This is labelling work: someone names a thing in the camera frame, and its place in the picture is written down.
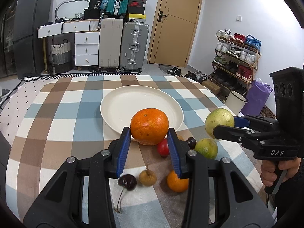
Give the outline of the dark cherry without stem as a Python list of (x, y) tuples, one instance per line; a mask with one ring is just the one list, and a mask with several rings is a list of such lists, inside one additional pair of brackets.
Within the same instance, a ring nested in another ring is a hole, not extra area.
[(194, 148), (195, 148), (195, 146), (196, 146), (196, 144), (197, 144), (196, 139), (195, 139), (194, 137), (189, 137), (189, 138), (186, 140), (186, 142), (187, 142), (189, 148), (190, 148), (191, 150), (194, 150)]

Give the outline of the pale yellow passion fruit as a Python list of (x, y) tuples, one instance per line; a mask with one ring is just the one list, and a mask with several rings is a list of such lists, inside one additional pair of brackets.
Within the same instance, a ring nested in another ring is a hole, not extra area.
[(228, 111), (227, 109), (218, 108), (216, 110), (213, 110), (206, 117), (205, 131), (213, 139), (216, 139), (216, 137), (213, 135), (213, 130), (218, 125), (228, 127), (234, 126), (234, 117), (230, 111)]

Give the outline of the green yellow passion fruit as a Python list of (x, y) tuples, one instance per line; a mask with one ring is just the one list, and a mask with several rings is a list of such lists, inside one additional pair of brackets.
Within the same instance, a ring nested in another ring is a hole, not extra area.
[(194, 148), (195, 151), (202, 154), (205, 158), (215, 159), (218, 153), (218, 147), (213, 139), (205, 138), (201, 139)]

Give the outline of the small orange mandarin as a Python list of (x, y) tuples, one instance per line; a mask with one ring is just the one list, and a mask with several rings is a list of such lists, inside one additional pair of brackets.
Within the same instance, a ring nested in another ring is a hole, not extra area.
[(167, 175), (167, 186), (174, 192), (185, 192), (189, 188), (189, 179), (180, 179), (172, 170)]

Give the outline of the dark cherry with stem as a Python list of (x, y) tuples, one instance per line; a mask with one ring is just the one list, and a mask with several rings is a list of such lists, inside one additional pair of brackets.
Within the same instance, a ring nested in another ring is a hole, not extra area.
[(119, 213), (120, 212), (120, 207), (121, 207), (121, 198), (122, 198), (124, 190), (127, 190), (127, 191), (134, 190), (137, 186), (137, 179), (132, 174), (125, 174), (118, 179), (117, 183), (118, 183), (119, 186), (122, 187), (122, 191), (119, 195), (117, 205), (114, 208), (114, 210), (117, 213)]

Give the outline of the large orange mandarin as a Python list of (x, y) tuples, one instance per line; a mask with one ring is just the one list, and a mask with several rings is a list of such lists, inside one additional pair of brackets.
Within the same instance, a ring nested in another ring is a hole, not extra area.
[(164, 112), (155, 108), (139, 110), (131, 119), (132, 137), (140, 144), (154, 146), (167, 135), (169, 119)]

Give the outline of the brown longan with stem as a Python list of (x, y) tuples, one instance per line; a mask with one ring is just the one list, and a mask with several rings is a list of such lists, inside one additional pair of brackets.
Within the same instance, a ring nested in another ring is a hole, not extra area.
[(153, 172), (149, 169), (148, 166), (146, 166), (146, 169), (139, 174), (139, 180), (142, 185), (150, 187), (156, 183), (157, 176), (155, 172)]

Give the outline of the red cherry tomato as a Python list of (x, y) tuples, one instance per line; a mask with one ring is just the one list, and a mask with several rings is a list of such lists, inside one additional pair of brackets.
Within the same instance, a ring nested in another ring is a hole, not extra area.
[(162, 157), (167, 157), (169, 155), (169, 146), (167, 143), (167, 139), (163, 139), (158, 145), (157, 145), (157, 151)]

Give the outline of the white enamel bucket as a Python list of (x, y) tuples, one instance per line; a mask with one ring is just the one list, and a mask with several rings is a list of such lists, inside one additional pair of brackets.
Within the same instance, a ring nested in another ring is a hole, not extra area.
[(230, 91), (225, 105), (235, 114), (238, 115), (248, 99), (236, 91)]

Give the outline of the purple bag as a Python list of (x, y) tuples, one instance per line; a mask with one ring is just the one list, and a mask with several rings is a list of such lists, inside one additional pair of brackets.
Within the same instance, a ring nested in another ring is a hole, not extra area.
[(260, 115), (271, 92), (274, 89), (260, 78), (254, 79), (250, 89), (247, 91), (246, 98), (248, 102), (241, 109), (243, 115)]

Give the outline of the cream round plate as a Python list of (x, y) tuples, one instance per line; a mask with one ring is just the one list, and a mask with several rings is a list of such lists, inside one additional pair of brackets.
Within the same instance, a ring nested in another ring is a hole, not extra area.
[(129, 85), (110, 91), (101, 101), (100, 113), (108, 127), (120, 134), (138, 111), (147, 108), (164, 112), (170, 128), (179, 130), (183, 124), (180, 104), (167, 93), (149, 86)]

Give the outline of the wooden shoe rack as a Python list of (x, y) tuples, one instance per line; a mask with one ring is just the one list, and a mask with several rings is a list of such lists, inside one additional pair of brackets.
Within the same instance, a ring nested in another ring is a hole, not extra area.
[(236, 91), (246, 95), (258, 70), (261, 41), (252, 35), (232, 34), (230, 29), (218, 30), (213, 72), (210, 80), (228, 95)]

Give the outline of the beige suitcase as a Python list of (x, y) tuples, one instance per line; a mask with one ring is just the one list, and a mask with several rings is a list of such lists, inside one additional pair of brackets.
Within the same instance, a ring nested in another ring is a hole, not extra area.
[(101, 20), (98, 60), (100, 68), (119, 67), (123, 25), (122, 19)]

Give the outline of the white drawer cabinet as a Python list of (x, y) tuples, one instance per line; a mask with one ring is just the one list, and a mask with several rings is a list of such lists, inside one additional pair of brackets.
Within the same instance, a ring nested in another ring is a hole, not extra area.
[(99, 60), (99, 20), (75, 20), (54, 23), (38, 28), (38, 38), (74, 34), (75, 66), (98, 66)]

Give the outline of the stack of shoe boxes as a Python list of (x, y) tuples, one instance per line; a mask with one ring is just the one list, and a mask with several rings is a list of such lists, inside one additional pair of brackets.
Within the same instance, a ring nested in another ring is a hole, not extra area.
[(147, 0), (128, 0), (125, 22), (146, 22), (145, 5)]

